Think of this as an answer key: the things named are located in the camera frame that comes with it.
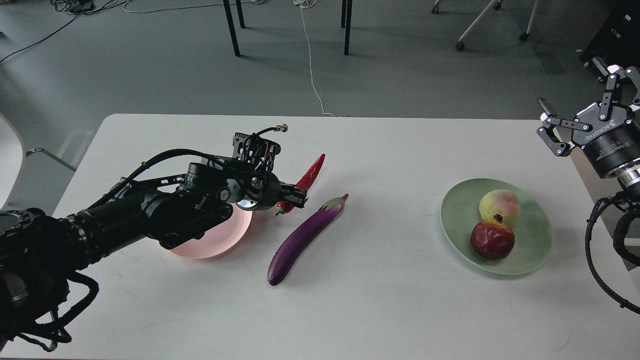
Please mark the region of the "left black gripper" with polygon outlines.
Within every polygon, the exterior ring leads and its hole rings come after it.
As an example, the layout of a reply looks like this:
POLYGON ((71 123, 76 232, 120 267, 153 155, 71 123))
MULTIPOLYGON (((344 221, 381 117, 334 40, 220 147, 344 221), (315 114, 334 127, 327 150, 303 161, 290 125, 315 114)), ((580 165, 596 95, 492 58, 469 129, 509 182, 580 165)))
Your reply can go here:
POLYGON ((307 189, 280 182, 272 172, 234 175, 238 187, 234 203, 245 211, 262 211, 273 208, 304 208, 307 189))

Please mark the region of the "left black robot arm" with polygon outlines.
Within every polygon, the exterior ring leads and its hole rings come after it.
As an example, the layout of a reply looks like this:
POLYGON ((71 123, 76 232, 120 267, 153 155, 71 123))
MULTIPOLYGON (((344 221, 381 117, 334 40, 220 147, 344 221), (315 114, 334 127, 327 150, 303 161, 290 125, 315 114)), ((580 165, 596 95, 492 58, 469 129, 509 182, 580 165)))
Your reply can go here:
POLYGON ((176 148, 121 178, 87 209, 64 218, 39 208, 2 210, 1 345, 16 338, 54 351, 91 305, 98 283, 82 270, 141 239, 174 249, 228 221, 235 208, 304 207, 307 191, 274 174, 281 146, 263 138, 279 124, 236 133, 231 157, 176 148))

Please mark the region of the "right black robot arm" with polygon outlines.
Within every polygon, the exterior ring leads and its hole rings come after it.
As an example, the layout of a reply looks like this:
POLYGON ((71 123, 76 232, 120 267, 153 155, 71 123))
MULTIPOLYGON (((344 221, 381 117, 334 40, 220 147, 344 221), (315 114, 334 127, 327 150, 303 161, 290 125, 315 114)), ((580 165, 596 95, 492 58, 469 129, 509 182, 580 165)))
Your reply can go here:
POLYGON ((581 150, 601 179, 615 178, 621 187, 613 196, 599 198, 586 221, 584 250, 587 266, 596 283, 622 309, 639 313, 639 306, 611 289, 598 274, 592 259, 591 241, 598 219, 608 207, 622 212, 615 224, 612 247, 627 262, 638 265, 639 257, 626 249, 626 238, 633 221, 640 216, 640 126, 639 96, 630 104, 622 103, 622 82, 628 80, 639 88, 639 68, 606 64, 599 56, 591 59, 605 80, 601 100, 588 105, 573 118, 564 119, 544 98, 537 134, 556 157, 568 157, 581 150))

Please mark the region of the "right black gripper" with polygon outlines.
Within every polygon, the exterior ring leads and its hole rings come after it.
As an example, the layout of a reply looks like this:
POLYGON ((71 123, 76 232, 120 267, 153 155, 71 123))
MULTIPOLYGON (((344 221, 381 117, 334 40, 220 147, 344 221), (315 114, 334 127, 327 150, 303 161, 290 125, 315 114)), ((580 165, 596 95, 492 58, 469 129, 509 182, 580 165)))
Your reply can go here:
POLYGON ((606 77, 602 100, 578 112, 574 121, 558 116, 551 103, 539 97, 542 125, 536 133, 556 157, 568 157, 575 144, 580 146, 599 178, 610 179, 639 165, 640 73, 637 66, 608 65, 599 56, 591 62, 606 77), (624 80, 637 91, 630 105, 620 105, 624 80), (556 128, 576 131, 575 144, 561 141, 556 128))

